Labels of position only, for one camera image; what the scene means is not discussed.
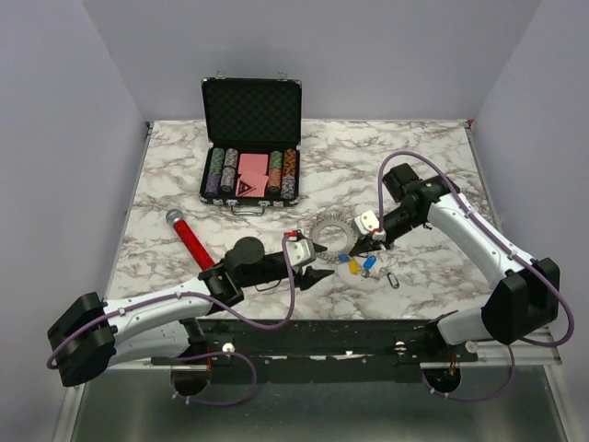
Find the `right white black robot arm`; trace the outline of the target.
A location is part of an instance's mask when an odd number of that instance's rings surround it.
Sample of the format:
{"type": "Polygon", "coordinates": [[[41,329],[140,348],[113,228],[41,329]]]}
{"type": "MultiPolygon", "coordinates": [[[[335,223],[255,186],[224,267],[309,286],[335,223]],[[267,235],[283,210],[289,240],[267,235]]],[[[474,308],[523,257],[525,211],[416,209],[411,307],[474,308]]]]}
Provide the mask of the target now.
{"type": "Polygon", "coordinates": [[[516,247],[478,212],[459,188],[441,175],[418,177],[409,164],[392,168],[382,178],[397,208],[383,217],[372,211],[356,216],[358,239],[350,254],[389,250],[396,239],[431,225],[445,233],[479,268],[491,295],[485,305],[443,315],[423,338],[424,352],[442,361],[458,344],[494,340],[509,345],[558,317],[554,292],[560,269],[550,258],[537,260],[516,247]]]}

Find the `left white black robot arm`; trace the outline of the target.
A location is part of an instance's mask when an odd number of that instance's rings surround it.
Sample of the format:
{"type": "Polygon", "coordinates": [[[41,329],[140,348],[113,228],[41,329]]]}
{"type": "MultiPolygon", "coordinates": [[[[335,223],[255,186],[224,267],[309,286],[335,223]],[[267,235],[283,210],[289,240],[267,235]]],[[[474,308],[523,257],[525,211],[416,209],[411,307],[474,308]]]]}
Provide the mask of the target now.
{"type": "Polygon", "coordinates": [[[202,338],[173,332],[184,320],[226,311],[247,324],[265,324],[237,313],[247,287],[288,280],[292,290],[307,290],[330,276],[312,262],[325,247],[299,232],[283,237],[279,252],[266,253],[253,237],[239,239],[225,257],[189,281],[155,293],[102,300],[91,292],[78,297],[47,331],[52,353],[46,366],[66,387],[88,382],[108,367],[142,358],[175,358],[185,364],[203,355],[202,338]]]}

